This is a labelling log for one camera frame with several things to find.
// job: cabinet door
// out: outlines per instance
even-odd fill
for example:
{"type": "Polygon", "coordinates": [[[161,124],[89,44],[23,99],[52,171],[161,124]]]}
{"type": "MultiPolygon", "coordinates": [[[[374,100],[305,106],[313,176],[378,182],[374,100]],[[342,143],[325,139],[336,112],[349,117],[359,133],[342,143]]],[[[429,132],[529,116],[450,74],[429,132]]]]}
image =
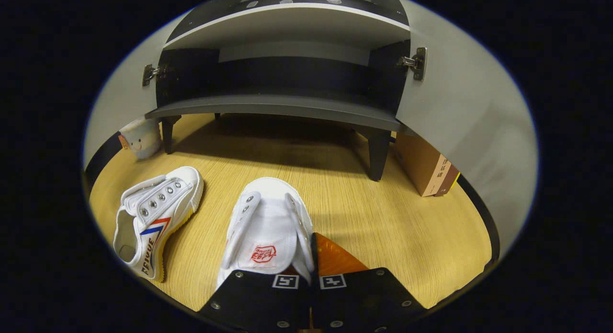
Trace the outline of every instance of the cabinet door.
{"type": "Polygon", "coordinates": [[[536,188],[538,147],[527,103],[503,65],[469,34],[413,1],[401,3],[411,27],[411,55],[427,47],[428,58],[423,81],[409,71],[396,119],[475,188],[497,225],[503,256],[536,188]]]}
{"type": "Polygon", "coordinates": [[[157,68],[162,48],[188,12],[147,37],[128,54],[102,87],[85,130],[83,169],[105,141],[120,128],[157,108],[156,80],[142,86],[145,65],[157,68]]]}

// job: brown box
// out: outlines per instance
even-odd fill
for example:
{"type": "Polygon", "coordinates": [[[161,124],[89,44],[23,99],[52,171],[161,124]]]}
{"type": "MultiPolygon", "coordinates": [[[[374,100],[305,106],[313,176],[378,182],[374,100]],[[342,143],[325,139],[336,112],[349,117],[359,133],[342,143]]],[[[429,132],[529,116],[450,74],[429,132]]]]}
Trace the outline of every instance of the brown box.
{"type": "Polygon", "coordinates": [[[421,137],[398,133],[394,151],[422,197],[448,193],[460,176],[451,162],[421,137]]]}

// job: plush toy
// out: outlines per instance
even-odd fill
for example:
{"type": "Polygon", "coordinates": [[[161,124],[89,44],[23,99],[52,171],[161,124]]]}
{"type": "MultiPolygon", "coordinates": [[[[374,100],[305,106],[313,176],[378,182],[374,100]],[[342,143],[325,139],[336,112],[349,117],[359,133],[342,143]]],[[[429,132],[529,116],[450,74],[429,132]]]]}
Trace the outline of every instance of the plush toy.
{"type": "Polygon", "coordinates": [[[162,145],[157,119],[140,117],[119,130],[136,158],[151,157],[162,145]]]}

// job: sneaker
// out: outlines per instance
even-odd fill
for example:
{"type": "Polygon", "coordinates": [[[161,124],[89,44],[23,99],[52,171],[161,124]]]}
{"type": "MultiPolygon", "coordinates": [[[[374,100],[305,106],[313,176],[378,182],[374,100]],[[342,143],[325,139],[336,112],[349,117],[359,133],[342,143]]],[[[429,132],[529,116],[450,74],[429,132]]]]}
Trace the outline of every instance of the sneaker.
{"type": "Polygon", "coordinates": [[[168,237],[197,210],[204,182],[193,167],[138,183],[121,195],[113,248],[138,276],[163,281],[168,237]]]}
{"type": "Polygon", "coordinates": [[[298,192],[278,178],[248,184],[232,211],[217,288],[233,270],[280,274],[290,266],[311,284],[313,222],[298,192]]]}

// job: wooden table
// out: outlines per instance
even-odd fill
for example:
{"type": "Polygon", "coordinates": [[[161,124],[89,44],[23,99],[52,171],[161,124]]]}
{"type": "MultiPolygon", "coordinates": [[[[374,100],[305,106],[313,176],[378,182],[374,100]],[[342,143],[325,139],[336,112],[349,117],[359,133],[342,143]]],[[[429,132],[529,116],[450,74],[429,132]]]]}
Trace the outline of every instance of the wooden table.
{"type": "Polygon", "coordinates": [[[152,283],[193,310],[215,290],[232,207],[252,180],[273,176],[299,192],[316,232],[370,268],[387,267],[420,303],[433,307],[483,271],[492,250],[486,227],[460,186],[422,198],[392,154],[380,182],[369,180],[368,143],[326,121],[272,115],[185,115],[175,152],[138,161],[126,150],[103,169],[90,195],[112,243],[121,194],[190,165],[201,172],[199,209],[166,243],[164,283],[152,283]]]}

